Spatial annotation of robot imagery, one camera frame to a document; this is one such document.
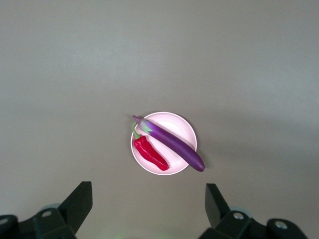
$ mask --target plate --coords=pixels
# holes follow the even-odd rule
[[[176,137],[183,140],[187,143],[192,149],[196,151],[197,149],[197,139],[193,128],[190,124],[181,116],[178,116],[174,113],[170,112],[156,112],[150,114],[145,119],[152,121],[153,123],[157,124],[161,128],[167,130],[168,132],[174,134]],[[146,135],[148,142],[151,143],[153,148],[166,160],[169,165],[169,169],[166,171],[160,170],[156,165],[151,162],[148,162],[144,159],[137,149],[134,147],[133,140],[134,134],[132,133],[131,136],[131,149],[133,156],[137,163],[147,170],[150,173],[157,174],[157,175],[172,175],[175,173],[179,173],[180,171],[184,170],[188,163],[182,159],[178,154],[172,151],[170,148],[159,142],[157,139],[151,137],[147,133],[144,133],[140,130],[138,126],[135,127],[135,130],[138,134]]]

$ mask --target pepper stem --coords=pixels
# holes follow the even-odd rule
[[[133,131],[133,134],[134,134],[135,139],[138,139],[138,138],[141,137],[141,135],[139,135],[139,134],[135,131],[135,126],[136,126],[136,125],[137,125],[136,122],[134,122],[134,123],[132,124],[132,131]]]

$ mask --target eggplant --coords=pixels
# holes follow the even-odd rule
[[[138,124],[139,128],[154,137],[168,148],[177,153],[182,159],[184,159],[191,167],[195,170],[202,172],[205,169],[205,165],[200,156],[193,150],[187,143],[179,139],[175,135],[167,132],[165,129],[159,127],[153,122],[138,117],[133,116],[133,119]]]

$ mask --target gray table surface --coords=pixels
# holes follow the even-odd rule
[[[92,181],[79,239],[195,239],[206,183],[319,236],[319,1],[0,1],[0,215]],[[132,156],[132,114],[187,119],[206,169]]]

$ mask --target red bell pepper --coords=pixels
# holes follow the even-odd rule
[[[148,162],[155,164],[160,170],[165,171],[169,169],[168,163],[165,159],[152,147],[148,142],[146,136],[142,136],[135,131],[136,123],[132,125],[132,131],[134,133],[134,146],[141,154],[141,156]]]

